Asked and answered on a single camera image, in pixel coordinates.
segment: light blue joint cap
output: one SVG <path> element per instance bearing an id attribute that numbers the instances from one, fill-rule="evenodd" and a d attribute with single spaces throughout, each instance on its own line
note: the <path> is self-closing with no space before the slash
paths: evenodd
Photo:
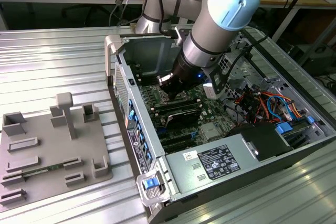
<path id="1" fill-rule="evenodd" d="M 221 28 L 237 31 L 250 22 L 259 4 L 260 0 L 208 0 L 208 10 Z"/>

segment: ventilation grille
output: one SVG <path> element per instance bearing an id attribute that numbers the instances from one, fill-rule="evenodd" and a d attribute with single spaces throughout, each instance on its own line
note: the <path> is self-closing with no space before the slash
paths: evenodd
<path id="1" fill-rule="evenodd" d="M 128 111 L 128 92 L 127 92 L 127 88 L 126 88 L 124 79 L 122 77 L 119 65 L 115 69 L 115 75 L 116 75 L 116 85 L 115 86 L 117 87 L 119 98 L 121 100 L 125 115 L 128 115 L 129 113 Z"/>
<path id="2" fill-rule="evenodd" d="M 220 61 L 219 61 L 219 66 L 222 70 L 222 73 L 226 73 L 228 71 L 229 68 L 229 60 L 225 57 L 223 57 Z"/>

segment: blue latch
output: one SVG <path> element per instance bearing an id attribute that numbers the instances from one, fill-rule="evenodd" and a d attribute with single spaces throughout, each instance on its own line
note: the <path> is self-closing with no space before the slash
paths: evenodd
<path id="1" fill-rule="evenodd" d="M 150 160 L 150 161 L 152 160 L 152 155 L 151 155 L 150 152 L 147 153 L 147 158 L 148 158 L 148 160 Z"/>
<path id="2" fill-rule="evenodd" d="M 134 114 L 135 114 L 134 110 L 131 110 L 130 114 L 128 115 L 128 119 L 133 120 L 134 119 Z"/>
<path id="3" fill-rule="evenodd" d="M 142 143 L 143 143 L 143 141 L 145 141 L 145 137 L 143 136 L 143 134 L 142 134 L 142 133 L 140 133 L 140 143 L 142 144 Z"/>
<path id="4" fill-rule="evenodd" d="M 291 131 L 293 128 L 289 125 L 289 123 L 280 123 L 275 129 L 280 134 L 283 134 L 284 132 Z"/>
<path id="5" fill-rule="evenodd" d="M 315 119 L 312 116 L 309 115 L 309 116 L 307 116 L 307 121 L 308 121 L 308 123 L 313 124 L 315 122 Z"/>
<path id="6" fill-rule="evenodd" d="M 143 185 L 145 186 L 145 190 L 149 190 L 149 189 L 159 186 L 160 183 L 157 178 L 150 178 L 150 179 L 145 180 L 143 182 Z"/>

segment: table leg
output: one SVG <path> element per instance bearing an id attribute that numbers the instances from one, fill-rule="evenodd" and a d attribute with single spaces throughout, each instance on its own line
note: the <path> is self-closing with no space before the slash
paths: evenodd
<path id="1" fill-rule="evenodd" d="M 332 47 L 336 44 L 336 35 L 328 42 L 328 46 Z"/>
<path id="2" fill-rule="evenodd" d="M 310 55 L 323 43 L 329 34 L 336 28 L 336 18 L 326 27 L 321 35 L 315 40 L 314 44 L 297 60 L 297 63 L 302 66 L 310 58 Z"/>
<path id="3" fill-rule="evenodd" d="M 278 39 L 280 38 L 281 34 L 285 31 L 285 29 L 287 28 L 287 26 L 289 25 L 289 23 L 293 20 L 295 14 L 298 12 L 299 9 L 297 8 L 293 8 L 289 14 L 287 15 L 287 17 L 283 20 L 283 22 L 281 23 L 281 25 L 279 26 L 278 30 L 274 33 L 272 40 L 274 40 L 275 42 L 278 41 Z"/>
<path id="4" fill-rule="evenodd" d="M 8 28 L 7 28 L 4 14 L 2 13 L 2 10 L 0 7 L 0 31 L 5 31 L 5 30 L 8 30 Z"/>

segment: barcode sticker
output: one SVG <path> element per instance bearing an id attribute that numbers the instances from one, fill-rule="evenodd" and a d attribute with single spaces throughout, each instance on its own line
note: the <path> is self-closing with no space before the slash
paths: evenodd
<path id="1" fill-rule="evenodd" d="M 191 151 L 191 152 L 183 153 L 183 156 L 184 156 L 184 159 L 185 159 L 186 161 L 198 157 L 198 155 L 197 155 L 197 151 Z"/>

